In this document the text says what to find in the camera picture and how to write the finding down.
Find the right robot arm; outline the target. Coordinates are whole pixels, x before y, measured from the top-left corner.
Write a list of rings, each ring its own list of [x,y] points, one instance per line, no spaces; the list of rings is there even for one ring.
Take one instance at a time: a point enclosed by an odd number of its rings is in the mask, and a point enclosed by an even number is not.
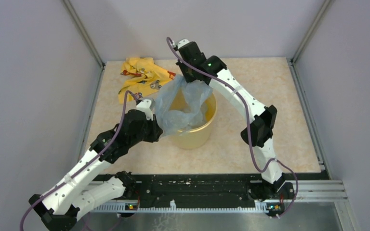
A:
[[[249,146],[255,169],[262,182],[253,189],[257,200],[278,198],[294,199],[297,183],[287,183],[282,169],[286,167],[277,159],[273,146],[273,128],[277,117],[275,106],[266,106],[255,99],[231,74],[227,65],[217,56],[206,58],[194,41],[183,39],[177,43],[168,41],[177,57],[185,80],[190,83],[200,80],[216,90],[244,117],[246,128],[240,133]]]

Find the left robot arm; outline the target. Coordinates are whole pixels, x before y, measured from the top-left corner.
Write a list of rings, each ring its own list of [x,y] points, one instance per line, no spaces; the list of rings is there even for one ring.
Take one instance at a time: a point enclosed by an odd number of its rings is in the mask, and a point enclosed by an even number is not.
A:
[[[42,195],[33,195],[29,203],[48,230],[71,230],[83,216],[105,202],[133,197],[136,181],[126,171],[91,190],[86,187],[130,148],[143,141],[156,142],[161,135],[153,113],[129,110],[115,128],[97,136],[82,159],[57,184]]]

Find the yellow plastic trash bin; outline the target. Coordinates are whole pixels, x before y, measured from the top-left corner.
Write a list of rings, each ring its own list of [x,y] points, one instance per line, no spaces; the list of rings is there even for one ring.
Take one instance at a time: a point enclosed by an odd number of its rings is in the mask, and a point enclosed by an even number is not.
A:
[[[204,145],[213,130],[214,120],[217,114],[217,100],[212,93],[202,104],[202,122],[189,130],[179,130],[169,136],[169,140],[182,149],[196,149]]]

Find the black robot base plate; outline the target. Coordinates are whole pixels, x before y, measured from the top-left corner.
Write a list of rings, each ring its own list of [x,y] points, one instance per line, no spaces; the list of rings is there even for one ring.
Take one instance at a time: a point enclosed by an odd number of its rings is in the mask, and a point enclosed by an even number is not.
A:
[[[295,192],[303,193],[307,188],[328,180],[326,173],[285,174],[286,182],[297,185]],[[272,197],[264,201],[253,197],[262,179],[259,174],[200,174],[200,175],[134,175],[136,184],[131,196],[124,195],[111,201],[139,203],[138,206],[168,207],[174,200],[179,208],[236,208],[254,207],[266,203],[268,216],[284,212],[287,199]]]

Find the blue plastic trash bag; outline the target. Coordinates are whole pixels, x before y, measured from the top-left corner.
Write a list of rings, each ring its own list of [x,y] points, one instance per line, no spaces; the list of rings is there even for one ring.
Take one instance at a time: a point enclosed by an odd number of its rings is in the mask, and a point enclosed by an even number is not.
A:
[[[163,136],[189,130],[202,122],[202,104],[212,94],[212,88],[200,80],[187,83],[182,75],[166,83],[156,98],[155,115]]]

